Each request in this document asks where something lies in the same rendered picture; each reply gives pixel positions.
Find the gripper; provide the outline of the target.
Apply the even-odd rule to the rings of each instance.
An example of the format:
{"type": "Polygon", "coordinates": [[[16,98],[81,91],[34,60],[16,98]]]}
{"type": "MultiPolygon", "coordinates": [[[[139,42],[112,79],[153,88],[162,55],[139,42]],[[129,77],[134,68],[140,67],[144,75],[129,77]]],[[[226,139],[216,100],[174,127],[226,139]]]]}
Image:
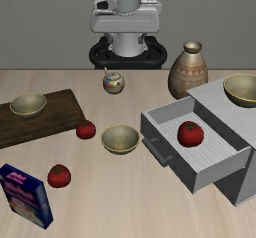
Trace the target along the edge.
{"type": "Polygon", "coordinates": [[[109,44],[113,44],[112,33],[142,33],[139,44],[145,44],[149,32],[158,32],[162,6],[156,0],[142,0],[140,8],[128,14],[109,10],[94,10],[91,15],[91,30],[105,33],[109,44]]]}

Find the red tomato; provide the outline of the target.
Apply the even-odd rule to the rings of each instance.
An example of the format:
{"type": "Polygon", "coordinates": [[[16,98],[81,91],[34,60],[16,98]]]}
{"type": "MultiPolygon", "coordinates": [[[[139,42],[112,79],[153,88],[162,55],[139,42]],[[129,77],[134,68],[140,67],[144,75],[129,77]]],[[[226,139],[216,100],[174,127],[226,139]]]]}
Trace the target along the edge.
{"type": "Polygon", "coordinates": [[[76,135],[80,139],[91,139],[96,134],[95,125],[89,120],[82,120],[76,127],[76,135]]]}
{"type": "Polygon", "coordinates": [[[204,140],[203,129],[195,122],[183,122],[177,132],[177,140],[184,147],[195,147],[204,140]]]}
{"type": "Polygon", "coordinates": [[[71,182],[71,173],[64,165],[57,164],[49,171],[47,181],[53,188],[63,188],[71,182]]]}

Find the cream porcelain bowl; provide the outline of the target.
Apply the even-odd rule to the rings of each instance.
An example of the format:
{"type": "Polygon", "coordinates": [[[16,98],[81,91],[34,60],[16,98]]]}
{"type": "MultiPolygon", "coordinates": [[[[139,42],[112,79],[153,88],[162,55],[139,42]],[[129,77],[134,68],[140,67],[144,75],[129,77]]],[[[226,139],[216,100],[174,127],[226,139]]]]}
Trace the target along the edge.
{"type": "Polygon", "coordinates": [[[232,74],[223,81],[228,99],[243,108],[256,107],[256,75],[232,74]]]}
{"type": "Polygon", "coordinates": [[[29,92],[17,96],[10,103],[10,110],[22,118],[33,118],[40,115],[45,109],[47,99],[39,93],[29,92]]]}
{"type": "Polygon", "coordinates": [[[125,155],[139,144],[139,133],[131,126],[116,124],[108,127],[101,135],[101,143],[109,152],[125,155]]]}

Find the grey cabinet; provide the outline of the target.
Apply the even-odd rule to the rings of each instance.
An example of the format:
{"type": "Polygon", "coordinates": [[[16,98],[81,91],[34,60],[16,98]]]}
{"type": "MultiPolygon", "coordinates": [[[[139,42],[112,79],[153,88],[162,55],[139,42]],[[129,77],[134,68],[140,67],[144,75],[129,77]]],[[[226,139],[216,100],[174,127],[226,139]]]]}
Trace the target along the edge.
{"type": "Polygon", "coordinates": [[[199,116],[236,150],[251,147],[245,166],[215,183],[233,205],[239,206],[256,197],[256,107],[232,103],[224,92],[224,79],[190,89],[188,94],[199,103],[199,116]]]}

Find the grey open drawer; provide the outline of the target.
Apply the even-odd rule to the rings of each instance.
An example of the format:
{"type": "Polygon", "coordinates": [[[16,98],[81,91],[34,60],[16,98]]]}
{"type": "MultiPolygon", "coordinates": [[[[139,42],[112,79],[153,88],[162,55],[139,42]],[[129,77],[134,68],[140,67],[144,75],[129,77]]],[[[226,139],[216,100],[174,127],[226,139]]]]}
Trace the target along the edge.
{"type": "Polygon", "coordinates": [[[221,180],[244,168],[251,147],[207,108],[191,97],[141,113],[143,143],[158,160],[170,167],[191,191],[221,180]],[[198,124],[203,142],[184,147],[177,139],[185,121],[198,124]]]}

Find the small iridescent teapot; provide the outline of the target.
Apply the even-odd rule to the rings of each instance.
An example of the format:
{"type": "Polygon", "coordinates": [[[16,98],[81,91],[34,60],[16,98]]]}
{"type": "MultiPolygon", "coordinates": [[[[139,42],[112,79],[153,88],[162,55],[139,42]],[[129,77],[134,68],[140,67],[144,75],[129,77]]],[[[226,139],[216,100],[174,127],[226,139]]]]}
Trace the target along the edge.
{"type": "Polygon", "coordinates": [[[119,94],[125,87],[125,79],[119,72],[109,71],[104,68],[103,88],[109,94],[119,94]]]}

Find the brown patterned vase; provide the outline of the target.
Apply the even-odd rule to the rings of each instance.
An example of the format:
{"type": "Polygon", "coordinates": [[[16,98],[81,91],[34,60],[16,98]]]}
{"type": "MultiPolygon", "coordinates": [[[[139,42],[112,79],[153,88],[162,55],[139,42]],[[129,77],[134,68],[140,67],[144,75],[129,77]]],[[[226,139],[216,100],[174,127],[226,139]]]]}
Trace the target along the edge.
{"type": "Polygon", "coordinates": [[[187,91],[208,82],[208,70],[201,55],[202,44],[187,41],[183,52],[176,58],[168,76],[168,89],[175,99],[187,96],[187,91]]]}

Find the flat brown board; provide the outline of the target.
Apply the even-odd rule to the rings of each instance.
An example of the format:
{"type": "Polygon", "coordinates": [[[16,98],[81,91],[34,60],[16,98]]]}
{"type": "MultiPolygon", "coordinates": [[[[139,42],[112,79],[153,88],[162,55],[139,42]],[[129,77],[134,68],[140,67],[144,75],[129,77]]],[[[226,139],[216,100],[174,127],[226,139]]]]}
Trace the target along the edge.
{"type": "Polygon", "coordinates": [[[16,116],[10,103],[0,105],[0,149],[75,129],[85,116],[71,89],[46,94],[43,112],[34,118],[16,116]]]}

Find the blue carton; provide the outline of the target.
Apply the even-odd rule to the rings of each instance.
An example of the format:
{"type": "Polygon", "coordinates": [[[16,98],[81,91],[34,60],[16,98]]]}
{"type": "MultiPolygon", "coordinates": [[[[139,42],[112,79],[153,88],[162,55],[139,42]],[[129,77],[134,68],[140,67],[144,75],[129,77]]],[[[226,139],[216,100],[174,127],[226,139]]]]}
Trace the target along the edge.
{"type": "Polygon", "coordinates": [[[43,229],[48,228],[53,215],[41,180],[4,164],[0,168],[0,184],[13,212],[43,229]]]}

